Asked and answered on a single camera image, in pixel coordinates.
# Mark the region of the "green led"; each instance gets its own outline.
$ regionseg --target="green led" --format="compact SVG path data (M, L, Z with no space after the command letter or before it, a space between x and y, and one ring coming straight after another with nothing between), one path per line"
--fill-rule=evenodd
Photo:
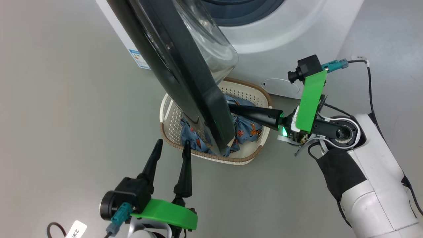
M285 127L282 127L282 135L283 136L288 136L288 133L285 130Z

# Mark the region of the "clothes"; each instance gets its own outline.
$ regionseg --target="clothes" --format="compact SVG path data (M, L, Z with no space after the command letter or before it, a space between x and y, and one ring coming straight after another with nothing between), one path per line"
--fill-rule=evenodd
M241 98L232 98L228 95L225 95L226 102L228 104L237 104L242 106L254 106L250 101L241 99ZM232 114L233 124L235 127L235 140L232 143L231 147L227 147L224 157L228 157L231 152L239 150L239 144L244 144L246 141L254 142L258 139L258 136L261 133L263 128L262 125L246 119L243 116L238 116ZM207 154L214 153L207 147L206 143L200 138L196 131L190 126L189 122L185 118L181 118L181 142L185 144L185 141L188 140L191 144L191 149L201 151Z

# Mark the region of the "white plastic laundry basket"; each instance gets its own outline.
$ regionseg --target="white plastic laundry basket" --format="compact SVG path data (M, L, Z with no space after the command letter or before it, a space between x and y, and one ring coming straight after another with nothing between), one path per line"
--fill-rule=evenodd
M248 100L254 105L263 108L272 108L272 101L269 94L257 85L243 81L226 78L219 84L223 93L231 96ZM173 103L168 94L165 95L160 107L160 131L163 139L171 146L182 150L180 123L182 112L178 106ZM247 164L256 157L263 149L270 129L263 127L258 140L255 142L247 141L239 145L239 151L233 152L229 157L210 155L203 152L191 150L191 154L211 161L228 163L235 165Z

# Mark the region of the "washing machine door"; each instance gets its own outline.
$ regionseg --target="washing machine door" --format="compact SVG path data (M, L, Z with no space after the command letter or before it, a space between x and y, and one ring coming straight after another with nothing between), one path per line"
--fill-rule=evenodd
M217 84L238 55L198 0L108 0L166 92L218 155L234 137Z

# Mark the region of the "washing machine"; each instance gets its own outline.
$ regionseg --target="washing machine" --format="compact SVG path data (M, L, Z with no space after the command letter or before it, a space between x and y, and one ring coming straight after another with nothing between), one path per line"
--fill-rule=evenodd
M287 72L316 54L336 59L363 0L202 0L238 53L229 77L262 86L267 92L301 98L303 85ZM149 68L117 20L107 0L102 11L139 67Z

